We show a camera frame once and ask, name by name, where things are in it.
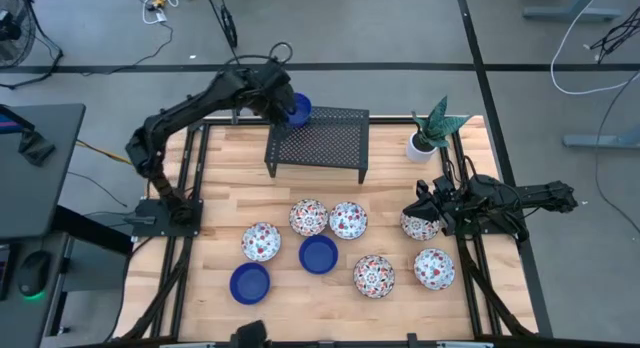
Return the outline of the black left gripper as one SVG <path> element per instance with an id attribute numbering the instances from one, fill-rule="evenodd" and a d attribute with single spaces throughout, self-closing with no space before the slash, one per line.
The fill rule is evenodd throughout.
<path id="1" fill-rule="evenodd" d="M 290 76 L 281 63 L 266 62 L 252 73 L 251 82 L 258 90 L 249 108 L 255 113 L 271 113 L 272 124 L 287 126 L 295 120 L 297 105 Z"/>

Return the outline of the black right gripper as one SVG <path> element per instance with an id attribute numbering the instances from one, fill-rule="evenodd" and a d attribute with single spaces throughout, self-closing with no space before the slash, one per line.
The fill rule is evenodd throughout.
<path id="1" fill-rule="evenodd" d="M 443 222 L 442 232 L 446 236 L 456 234 L 456 230 L 461 227 L 463 217 L 463 204 L 460 201 L 439 201 L 436 205 L 431 201 L 433 195 L 429 191 L 429 186 L 424 180 L 416 182 L 416 196 L 418 201 L 403 209 L 403 214 L 408 217 L 419 218 L 428 222 Z"/>

